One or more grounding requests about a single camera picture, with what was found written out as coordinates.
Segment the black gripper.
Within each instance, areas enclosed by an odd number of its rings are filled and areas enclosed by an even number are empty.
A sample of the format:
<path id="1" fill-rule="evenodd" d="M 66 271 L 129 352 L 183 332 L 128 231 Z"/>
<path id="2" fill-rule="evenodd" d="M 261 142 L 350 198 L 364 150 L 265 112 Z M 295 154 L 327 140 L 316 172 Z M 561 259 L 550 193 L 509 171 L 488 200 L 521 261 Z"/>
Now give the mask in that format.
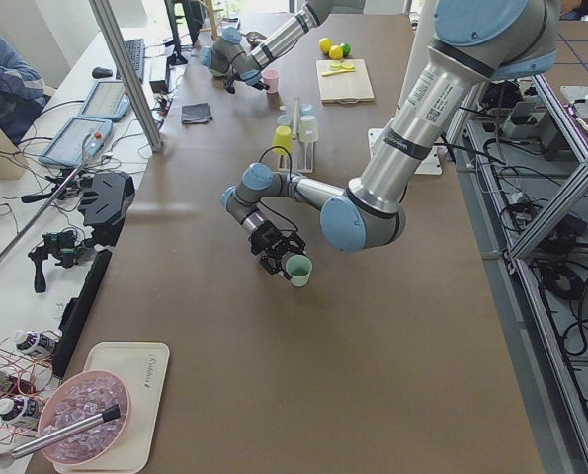
<path id="1" fill-rule="evenodd" d="M 285 268 L 283 255 L 304 255 L 306 243 L 295 231 L 279 230 L 271 221 L 262 223 L 249 237 L 250 250 L 259 259 L 269 275 L 278 275 L 290 281 L 292 276 Z"/>
<path id="2" fill-rule="evenodd" d="M 229 73 L 224 79 L 225 91 L 229 94 L 234 94 L 236 92 L 235 84 L 237 82 L 243 83 L 250 87 L 253 86 L 257 90 L 269 90 L 269 86 L 262 81 L 258 81 L 254 84 L 254 70 Z"/>

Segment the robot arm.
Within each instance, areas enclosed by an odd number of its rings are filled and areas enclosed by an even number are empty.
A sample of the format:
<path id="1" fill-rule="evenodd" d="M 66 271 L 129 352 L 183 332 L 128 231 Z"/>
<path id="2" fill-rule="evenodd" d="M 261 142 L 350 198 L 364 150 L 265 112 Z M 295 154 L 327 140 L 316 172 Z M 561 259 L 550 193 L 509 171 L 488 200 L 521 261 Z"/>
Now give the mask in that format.
<path id="1" fill-rule="evenodd" d="M 221 197 L 248 232 L 251 251 L 266 270 L 284 275 L 279 261 L 290 240 L 258 204 L 287 197 L 320 212 L 324 238 L 339 251 L 358 252 L 396 240 L 405 226 L 400 195 L 436 140 L 448 129 L 469 90 L 490 80 L 544 73 L 556 57 L 558 1 L 439 1 L 428 62 L 388 123 L 363 174 L 345 189 L 301 174 L 250 165 Z"/>
<path id="2" fill-rule="evenodd" d="M 250 51 L 241 45 L 242 34 L 233 27 L 222 30 L 212 46 L 203 46 L 200 64 L 224 80 L 224 88 L 235 93 L 236 81 L 258 90 L 270 90 L 262 80 L 262 71 L 287 53 L 311 29 L 319 27 L 330 13 L 361 14 L 365 1 L 308 0 L 294 16 L 263 39 Z"/>

